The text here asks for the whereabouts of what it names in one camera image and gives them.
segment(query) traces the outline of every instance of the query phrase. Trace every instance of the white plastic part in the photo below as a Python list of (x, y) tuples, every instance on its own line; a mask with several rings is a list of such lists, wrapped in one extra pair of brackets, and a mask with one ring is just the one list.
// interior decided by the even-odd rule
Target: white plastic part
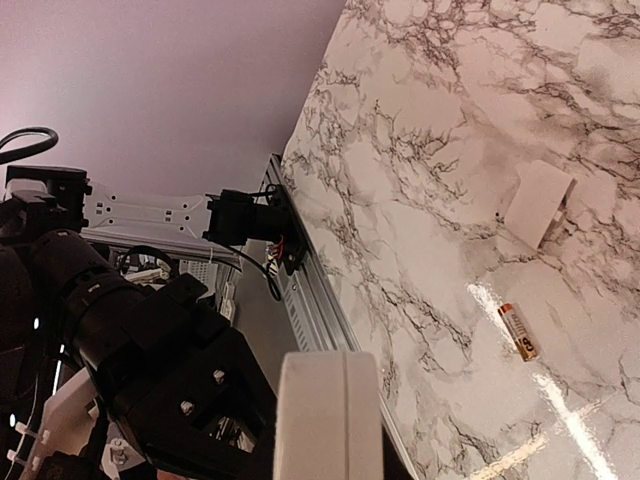
[(382, 480), (375, 360), (367, 353), (294, 353), (278, 399), (274, 480)]
[(520, 187), (504, 217), (504, 225), (537, 250), (573, 178), (541, 160), (524, 171)]
[(94, 423), (85, 407), (95, 397), (89, 374), (82, 369), (45, 402), (42, 426), (27, 462), (29, 468), (25, 468), (20, 480), (35, 478), (41, 459), (55, 451), (80, 453)]

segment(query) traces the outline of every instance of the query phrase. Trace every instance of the cable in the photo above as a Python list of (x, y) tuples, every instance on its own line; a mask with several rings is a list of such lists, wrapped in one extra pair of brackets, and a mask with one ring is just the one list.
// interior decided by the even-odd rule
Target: cable
[(244, 258), (247, 262), (249, 262), (251, 265), (253, 265), (258, 270), (260, 270), (262, 272), (262, 274), (265, 277), (267, 277), (267, 284), (269, 285), (269, 292), (271, 293), (271, 296), (273, 297), (273, 299), (276, 302), (280, 302), (282, 300), (282, 294), (280, 293), (280, 289), (278, 288), (278, 285), (276, 284), (275, 280), (273, 279), (273, 277), (271, 276), (271, 274), (269, 273), (269, 271), (265, 267), (260, 265), (255, 259), (253, 259), (249, 255), (247, 255), (243, 251), (238, 250), (237, 248), (233, 248), (230, 245), (225, 245), (224, 243), (219, 243), (218, 245), (220, 245), (222, 248), (226, 248), (230, 252), (235, 253), (239, 257)]
[[(44, 403), (47, 400), (49, 392), (51, 392), (51, 385), (53, 383), (53, 376), (55, 375), (56, 362), (50, 358), (45, 358), (38, 372), (36, 378), (36, 391), (33, 398), (33, 406), (31, 408), (31, 415), (27, 422), (27, 430), (31, 432), (37, 432), (40, 430), (40, 424), (42, 423), (42, 413), (44, 411)], [(24, 466), (22, 465), (29, 459), (31, 449), (36, 439), (31, 435), (24, 435), (22, 441), (18, 446), (16, 456), (11, 468), (4, 477), (5, 480), (18, 480), (22, 475)]]
[(171, 277), (177, 277), (180, 275), (180, 269), (178, 268), (178, 264), (166, 253), (164, 253), (162, 250), (159, 250), (155, 247), (151, 247), (149, 245), (136, 245), (135, 247), (131, 247), (129, 250), (127, 250), (125, 252), (124, 255), (122, 255), (122, 257), (120, 257), (120, 261), (118, 262), (118, 265), (116, 266), (116, 270), (118, 270), (118, 272), (122, 272), (122, 267), (124, 267), (124, 263), (126, 262), (127, 258), (129, 258), (131, 255), (149, 255), (151, 257), (155, 257), (159, 260), (162, 260), (164, 263), (166, 263), (167, 265), (169, 265), (169, 275)]
[(12, 140), (27, 135), (43, 135), (48, 138), (41, 142), (34, 143), (33, 145), (27, 145), (26, 147), (15, 148), (13, 150), (9, 150), (8, 152), (0, 153), (0, 165), (5, 165), (7, 163), (15, 162), (16, 160), (22, 160), (23, 158), (32, 157), (34, 155), (38, 155), (39, 153), (46, 152), (47, 150), (55, 147), (59, 140), (58, 134), (47, 127), (21, 128), (20, 130), (11, 132), (9, 135), (0, 140), (0, 150)]
[(211, 259), (209, 259), (209, 262), (220, 263), (221, 265), (226, 265), (227, 267), (231, 267), (231, 268), (233, 268), (234, 270), (236, 270), (238, 272), (242, 272), (242, 269), (239, 266), (234, 265), (231, 262), (227, 262), (226, 260), (222, 260), (220, 258), (211, 258)]
[(274, 193), (276, 193), (277, 189), (278, 186), (275, 183), (270, 183), (269, 185), (267, 185), (267, 188), (264, 190), (264, 192), (248, 193), (247, 195), (249, 195), (250, 197), (270, 197)]
[(83, 448), (82, 456), (86, 458), (92, 465), (100, 465), (102, 459), (102, 452), (104, 446), (107, 443), (107, 430), (109, 429), (109, 417), (107, 416), (107, 409), (102, 404), (100, 399), (95, 399), (98, 406), (99, 414), (96, 419), (96, 423), (91, 429), (89, 434), (89, 440)]
[(81, 370), (80, 365), (78, 365), (76, 363), (76, 361), (71, 358), (69, 355), (67, 355), (66, 353), (60, 353), (56, 356), (57, 360), (60, 360), (62, 363), (64, 363), (67, 367), (69, 367), (73, 373), (78, 373)]

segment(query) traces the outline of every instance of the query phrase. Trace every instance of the metal frame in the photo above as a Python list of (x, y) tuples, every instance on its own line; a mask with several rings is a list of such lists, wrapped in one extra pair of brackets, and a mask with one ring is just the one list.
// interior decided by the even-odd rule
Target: metal frame
[[(265, 184), (269, 183), (283, 184), (278, 155), (272, 155), (269, 159)], [(290, 277), (281, 271), (278, 283), (301, 351), (362, 351), (310, 240), (309, 254), (301, 268)], [(380, 410), (383, 424), (398, 455), (409, 474), (419, 478), (382, 394)]]

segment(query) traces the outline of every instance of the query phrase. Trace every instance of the screw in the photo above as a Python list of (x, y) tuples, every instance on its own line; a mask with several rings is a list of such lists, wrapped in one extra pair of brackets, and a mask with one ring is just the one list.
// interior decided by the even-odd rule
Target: screw
[(216, 370), (213, 372), (213, 379), (218, 385), (221, 385), (222, 382), (224, 382), (224, 372), (222, 370)]
[(193, 411), (195, 410), (195, 408), (196, 408), (196, 406), (193, 403), (191, 403), (191, 402), (189, 402), (187, 400), (183, 401), (180, 404), (180, 411), (182, 412), (182, 414), (185, 417), (188, 417), (189, 415), (191, 415), (193, 413)]

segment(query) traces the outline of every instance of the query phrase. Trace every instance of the bolt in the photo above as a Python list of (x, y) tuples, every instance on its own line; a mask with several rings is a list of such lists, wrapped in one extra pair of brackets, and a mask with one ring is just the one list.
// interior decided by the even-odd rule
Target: bolt
[(124, 465), (129, 460), (129, 457), (127, 457), (127, 454), (124, 453), (124, 449), (123, 448), (112, 448), (111, 449), (111, 460), (116, 465)]
[(191, 402), (189, 402), (187, 400), (183, 401), (180, 404), (180, 411), (182, 412), (182, 414), (185, 417), (188, 417), (189, 415), (191, 415), (193, 413), (193, 411), (195, 410), (195, 408), (196, 408), (196, 406), (193, 403), (191, 403)]
[(221, 385), (222, 382), (224, 382), (224, 372), (222, 370), (216, 370), (213, 372), (213, 379), (218, 385)]

